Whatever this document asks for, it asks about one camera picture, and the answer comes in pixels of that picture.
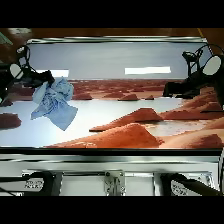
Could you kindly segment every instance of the metal bracket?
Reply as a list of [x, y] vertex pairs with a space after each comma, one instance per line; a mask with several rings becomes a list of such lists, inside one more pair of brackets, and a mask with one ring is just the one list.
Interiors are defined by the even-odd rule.
[[107, 196], [125, 195], [125, 173], [123, 170], [105, 171], [104, 183]]

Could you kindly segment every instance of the fabric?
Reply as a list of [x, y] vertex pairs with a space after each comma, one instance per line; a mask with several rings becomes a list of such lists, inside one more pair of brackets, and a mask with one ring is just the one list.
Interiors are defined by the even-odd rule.
[[43, 83], [33, 94], [33, 102], [39, 106], [32, 112], [31, 120], [44, 116], [65, 131], [78, 111], [78, 108], [69, 106], [66, 102], [72, 99], [73, 91], [73, 85], [63, 77], [55, 78], [51, 87], [48, 82]]

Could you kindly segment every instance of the wire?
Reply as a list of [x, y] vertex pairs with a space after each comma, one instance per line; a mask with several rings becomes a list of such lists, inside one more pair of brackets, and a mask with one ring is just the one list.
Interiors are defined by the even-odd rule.
[[7, 194], [10, 194], [12, 196], [16, 196], [15, 194], [11, 193], [10, 191], [5, 190], [4, 188], [0, 187], [1, 192], [5, 192]]

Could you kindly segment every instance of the light blue towel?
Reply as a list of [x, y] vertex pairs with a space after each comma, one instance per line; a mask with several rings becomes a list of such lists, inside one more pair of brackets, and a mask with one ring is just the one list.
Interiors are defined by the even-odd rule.
[[66, 101], [72, 99], [74, 87], [63, 77], [55, 78], [49, 87], [48, 82], [38, 87], [33, 101], [39, 106], [31, 114], [31, 120], [48, 117], [53, 124], [65, 131], [76, 116], [78, 108], [69, 106]]

